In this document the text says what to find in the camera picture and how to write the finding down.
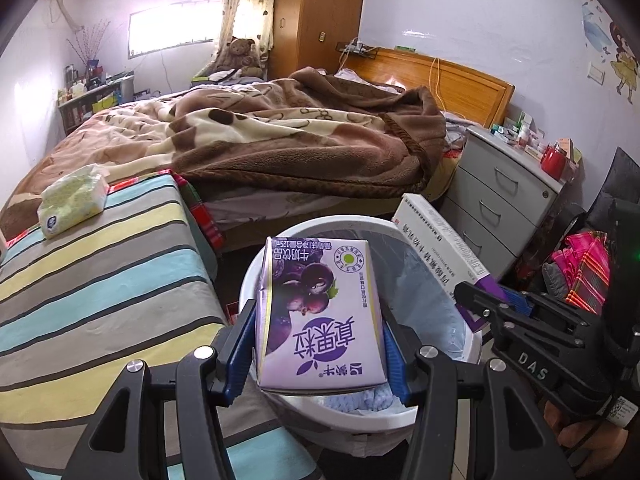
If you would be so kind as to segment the person's right hand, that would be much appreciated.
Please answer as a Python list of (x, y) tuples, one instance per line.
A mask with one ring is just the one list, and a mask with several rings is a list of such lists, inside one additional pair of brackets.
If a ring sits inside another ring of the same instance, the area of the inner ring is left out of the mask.
[[(596, 424), (590, 420), (567, 425), (564, 413), (550, 401), (544, 404), (544, 419), (555, 434), (559, 445), (566, 448), (574, 448), (578, 445)], [(612, 466), (618, 456), (623, 453), (628, 442), (628, 430), (617, 427), (612, 422), (604, 422), (582, 445), (582, 448), (587, 451), (587, 456), (582, 466), (575, 472), (575, 476), (587, 478), (590, 474), (605, 472), (605, 469)]]

